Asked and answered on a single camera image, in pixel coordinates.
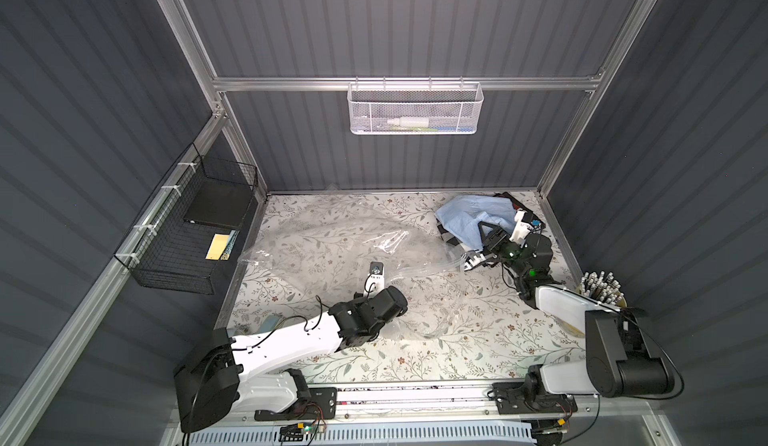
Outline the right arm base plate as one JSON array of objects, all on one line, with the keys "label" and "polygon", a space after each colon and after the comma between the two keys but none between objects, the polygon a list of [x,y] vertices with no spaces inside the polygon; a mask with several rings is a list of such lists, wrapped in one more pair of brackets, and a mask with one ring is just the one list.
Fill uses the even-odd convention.
[{"label": "right arm base plate", "polygon": [[486,396],[495,403],[501,415],[560,414],[570,417],[578,411],[572,396],[551,394],[540,386],[524,382],[493,383]]}]

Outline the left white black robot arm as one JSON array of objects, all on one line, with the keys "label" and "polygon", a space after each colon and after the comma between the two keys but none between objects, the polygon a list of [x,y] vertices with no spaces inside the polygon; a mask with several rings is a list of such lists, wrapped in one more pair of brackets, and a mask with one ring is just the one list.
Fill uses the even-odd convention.
[{"label": "left white black robot arm", "polygon": [[303,374],[290,366],[375,340],[380,331],[408,310],[396,287],[331,306],[318,316],[293,318],[267,333],[210,331],[173,371],[180,429],[191,435],[246,409],[284,413],[310,401]]}]

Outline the clear plastic vacuum bag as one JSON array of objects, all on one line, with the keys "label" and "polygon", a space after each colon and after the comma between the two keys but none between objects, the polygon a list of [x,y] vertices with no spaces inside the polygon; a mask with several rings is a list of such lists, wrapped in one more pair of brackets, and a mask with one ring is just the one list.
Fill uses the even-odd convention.
[{"label": "clear plastic vacuum bag", "polygon": [[267,226],[243,255],[246,274],[230,324],[255,331],[271,316],[315,315],[364,293],[372,261],[384,264],[407,312],[383,328],[392,340],[436,339],[459,316],[471,285],[434,222],[412,223],[357,204],[311,206]]}]

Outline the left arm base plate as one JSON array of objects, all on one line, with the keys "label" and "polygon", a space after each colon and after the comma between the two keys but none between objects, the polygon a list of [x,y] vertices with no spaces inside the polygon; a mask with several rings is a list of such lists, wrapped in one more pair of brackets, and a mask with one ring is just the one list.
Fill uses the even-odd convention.
[{"label": "left arm base plate", "polygon": [[257,422],[310,419],[330,420],[336,415],[338,389],[335,387],[310,387],[301,393],[296,402],[281,412],[257,410],[254,420]]}]

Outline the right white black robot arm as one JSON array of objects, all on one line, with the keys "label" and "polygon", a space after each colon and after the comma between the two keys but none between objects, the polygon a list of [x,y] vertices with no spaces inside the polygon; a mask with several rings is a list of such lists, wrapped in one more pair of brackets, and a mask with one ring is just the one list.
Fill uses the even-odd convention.
[{"label": "right white black robot arm", "polygon": [[682,375],[648,332],[644,311],[612,306],[560,284],[550,274],[550,239],[524,221],[512,234],[485,221],[478,230],[482,249],[466,259],[467,270],[500,266],[502,279],[527,305],[584,334],[584,360],[529,368],[518,389],[526,402],[569,395],[664,400],[684,390]]}]

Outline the red plaid shirt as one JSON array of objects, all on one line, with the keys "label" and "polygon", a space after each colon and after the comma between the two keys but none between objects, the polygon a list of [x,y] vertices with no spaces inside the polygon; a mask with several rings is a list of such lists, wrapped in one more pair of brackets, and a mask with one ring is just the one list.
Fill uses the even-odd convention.
[{"label": "red plaid shirt", "polygon": [[523,204],[509,192],[496,193],[494,194],[494,197],[505,198],[509,200],[515,212],[523,212],[522,221],[526,224],[529,224],[534,231],[541,232],[546,228],[546,223],[543,222],[531,208]]}]

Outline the light blue shirt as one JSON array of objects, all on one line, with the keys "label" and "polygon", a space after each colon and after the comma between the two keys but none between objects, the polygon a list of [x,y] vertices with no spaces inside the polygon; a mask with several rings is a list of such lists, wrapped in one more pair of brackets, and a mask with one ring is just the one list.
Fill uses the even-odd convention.
[{"label": "light blue shirt", "polygon": [[444,229],[472,250],[483,248],[478,229],[480,222],[500,226],[512,233],[516,226],[515,215],[509,199],[482,195],[456,196],[435,212]]}]

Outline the black white checked shirt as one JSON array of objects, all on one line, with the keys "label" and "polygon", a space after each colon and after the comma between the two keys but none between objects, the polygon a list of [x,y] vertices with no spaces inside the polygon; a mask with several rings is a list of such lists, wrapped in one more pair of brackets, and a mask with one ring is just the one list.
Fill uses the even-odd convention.
[{"label": "black white checked shirt", "polygon": [[448,231],[440,221],[436,222],[440,238],[446,243],[449,253],[461,260],[464,272],[472,271],[485,265],[490,257],[481,250],[473,250],[462,243],[453,233]]}]

